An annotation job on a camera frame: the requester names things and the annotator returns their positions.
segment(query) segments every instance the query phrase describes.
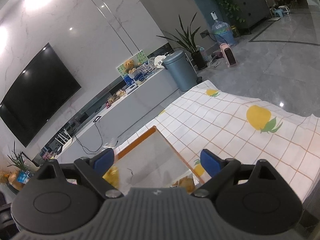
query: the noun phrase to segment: electrical outlet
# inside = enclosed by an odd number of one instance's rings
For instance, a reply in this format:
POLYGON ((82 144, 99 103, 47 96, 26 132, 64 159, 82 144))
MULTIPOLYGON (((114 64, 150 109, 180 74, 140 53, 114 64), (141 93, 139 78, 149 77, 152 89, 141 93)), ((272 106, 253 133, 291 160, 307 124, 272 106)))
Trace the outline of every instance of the electrical outlet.
POLYGON ((209 31, 208 30, 205 30, 205 31, 200 33, 201 38, 204 38, 204 37, 206 37, 208 35, 209 35, 209 31))

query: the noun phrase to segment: pink heater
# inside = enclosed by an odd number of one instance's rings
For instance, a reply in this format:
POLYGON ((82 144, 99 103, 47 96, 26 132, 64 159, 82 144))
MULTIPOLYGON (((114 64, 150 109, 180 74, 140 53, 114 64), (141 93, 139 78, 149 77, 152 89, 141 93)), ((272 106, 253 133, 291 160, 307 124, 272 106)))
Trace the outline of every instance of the pink heater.
POLYGON ((230 46, 226 43, 222 43, 220 45, 220 49, 223 54, 223 57, 226 59, 226 62, 228 63, 228 67, 234 66, 236 64, 236 59, 233 56, 230 46))

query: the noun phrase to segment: blue gripper pad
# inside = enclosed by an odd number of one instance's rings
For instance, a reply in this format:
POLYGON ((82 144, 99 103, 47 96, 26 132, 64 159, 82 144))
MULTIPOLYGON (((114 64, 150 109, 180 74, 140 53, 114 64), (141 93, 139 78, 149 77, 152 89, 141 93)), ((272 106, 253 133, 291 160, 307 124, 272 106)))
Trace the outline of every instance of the blue gripper pad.
POLYGON ((94 161, 94 171, 102 177, 113 165, 113 162, 115 161, 115 154, 112 148, 107 148, 92 159, 94 161))
POLYGON ((207 149, 203 149, 200 154, 200 163, 205 171, 213 177, 221 170, 223 160, 207 149))

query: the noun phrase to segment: cable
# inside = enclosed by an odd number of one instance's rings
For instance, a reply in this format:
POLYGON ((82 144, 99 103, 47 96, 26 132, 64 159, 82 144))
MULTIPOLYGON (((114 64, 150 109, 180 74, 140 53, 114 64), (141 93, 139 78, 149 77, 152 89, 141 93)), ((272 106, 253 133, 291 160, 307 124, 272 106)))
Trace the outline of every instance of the cable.
POLYGON ((209 63, 209 67, 214 67, 214 68, 216 68, 217 66, 219 66, 220 65, 220 63, 221 63, 221 60, 220 59, 212 59, 212 60, 210 60, 210 63, 209 63), (213 61, 217 61, 217 63, 215 64, 215 65, 211 65, 211 62, 213 62, 213 61))
POLYGON ((209 33, 209 37, 210 37, 210 34, 211 34, 211 35, 218 35, 220 38, 222 38, 222 39, 226 42, 226 44, 228 44, 227 41, 226 41, 222 36, 220 36, 219 34, 209 33))
POLYGON ((77 138, 76 133, 74 132, 73 128, 71 127, 71 128, 72 128, 72 131, 73 131, 74 134, 75 134, 75 138, 76 138, 77 142, 80 144, 80 146, 82 147, 83 151, 84 151, 87 155, 94 155, 94 153, 96 153, 96 152, 102 147, 102 145, 103 145, 103 139, 102 139, 101 133, 100 133, 100 131, 99 131, 98 126, 96 125, 96 122, 97 122, 100 118, 101 118, 101 116, 98 116, 95 120, 93 120, 93 123, 94 123, 94 125, 96 126, 96 128, 98 129, 98 132, 99 132, 100 137, 101 137, 101 145, 100 145, 100 147, 99 147, 96 151, 90 151, 87 147, 83 146, 82 143, 81 143, 81 142, 79 141, 79 139, 77 138))

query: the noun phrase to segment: black plant pot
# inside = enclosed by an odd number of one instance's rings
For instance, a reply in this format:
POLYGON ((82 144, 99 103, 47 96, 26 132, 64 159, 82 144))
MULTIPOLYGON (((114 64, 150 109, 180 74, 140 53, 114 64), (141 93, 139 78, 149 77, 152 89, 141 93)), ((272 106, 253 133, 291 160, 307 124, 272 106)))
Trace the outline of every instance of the black plant pot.
POLYGON ((192 52, 191 53, 191 57, 193 58, 195 64, 197 65, 198 69, 203 69, 205 67, 207 67, 206 62, 204 61, 200 51, 196 51, 196 52, 192 52))

